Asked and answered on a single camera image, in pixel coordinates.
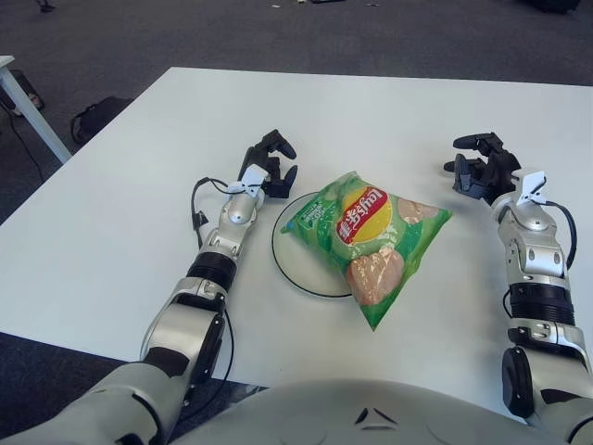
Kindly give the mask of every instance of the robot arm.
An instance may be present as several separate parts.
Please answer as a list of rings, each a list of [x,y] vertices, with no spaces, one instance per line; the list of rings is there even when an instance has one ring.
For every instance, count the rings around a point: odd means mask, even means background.
[[[521,171],[494,133],[465,136],[453,145],[488,157],[486,164],[458,154],[445,170],[455,172],[456,191],[491,206],[506,249],[508,335],[515,346],[502,360],[504,402],[531,426],[573,444],[590,444],[593,379],[583,333],[574,325],[568,281],[575,240],[565,259],[557,225],[542,210],[550,205],[543,195],[544,172]]]
[[[276,130],[248,149],[239,181],[228,187],[231,197],[221,210],[219,226],[148,328],[141,361],[120,366],[58,416],[3,445],[168,441],[183,402],[210,378],[216,364],[226,299],[264,193],[288,197],[295,181],[297,166],[280,178],[278,158],[269,157],[275,150],[296,157]]]

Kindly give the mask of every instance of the plate rim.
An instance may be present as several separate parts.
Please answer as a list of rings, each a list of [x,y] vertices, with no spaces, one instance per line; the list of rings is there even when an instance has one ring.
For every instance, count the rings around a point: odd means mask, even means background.
[[[297,197],[295,199],[293,199],[292,201],[290,201],[288,203],[288,205],[286,205],[286,207],[283,208],[283,210],[280,212],[280,214],[278,215],[278,218],[276,218],[276,222],[274,223],[274,227],[273,229],[271,229],[271,254],[274,257],[274,262],[276,263],[276,266],[278,267],[278,269],[280,270],[280,272],[282,273],[282,275],[284,275],[284,277],[293,284],[293,286],[298,287],[301,290],[304,290],[305,292],[307,292],[308,294],[314,295],[316,297],[322,297],[324,299],[344,299],[346,297],[351,297],[352,296],[352,292],[347,293],[347,294],[341,294],[341,295],[327,295],[327,294],[322,294],[320,292],[315,292],[313,290],[308,290],[303,286],[298,285],[297,283],[295,283],[290,276],[288,276],[286,274],[286,272],[284,271],[284,269],[282,268],[282,266],[280,265],[280,263],[278,262],[278,258],[276,257],[276,249],[274,248],[274,235],[276,233],[276,227],[278,226],[278,222],[280,221],[280,219],[282,218],[282,216],[284,215],[284,213],[290,209],[290,207],[295,204],[295,202],[299,201],[300,199],[302,199],[303,197],[308,197],[309,195],[317,195],[319,194],[319,192],[310,192],[310,193],[306,193],[305,195],[302,195],[300,197]]]

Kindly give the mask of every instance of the yellow circle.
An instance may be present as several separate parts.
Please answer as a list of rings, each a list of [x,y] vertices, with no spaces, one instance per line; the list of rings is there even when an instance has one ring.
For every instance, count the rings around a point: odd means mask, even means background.
[[[366,190],[367,187],[359,188],[347,194],[342,199],[342,210],[345,211],[359,200]],[[362,224],[354,238],[352,238],[352,243],[363,243],[375,239],[385,231],[389,223],[391,223],[391,200],[387,196],[385,204]]]

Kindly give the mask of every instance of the green chip bag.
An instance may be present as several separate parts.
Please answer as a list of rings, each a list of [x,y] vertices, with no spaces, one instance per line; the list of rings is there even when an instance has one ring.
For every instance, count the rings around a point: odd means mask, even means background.
[[[282,232],[344,274],[374,330],[452,214],[388,194],[350,172],[325,186]]]

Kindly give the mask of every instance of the white plate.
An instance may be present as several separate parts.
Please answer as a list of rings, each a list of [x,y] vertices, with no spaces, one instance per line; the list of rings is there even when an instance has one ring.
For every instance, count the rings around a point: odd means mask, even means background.
[[[321,256],[293,234],[281,233],[286,223],[315,195],[309,193],[295,199],[282,211],[271,234],[271,251],[280,271],[293,285],[318,297],[348,297],[350,286],[339,271],[330,268]]]

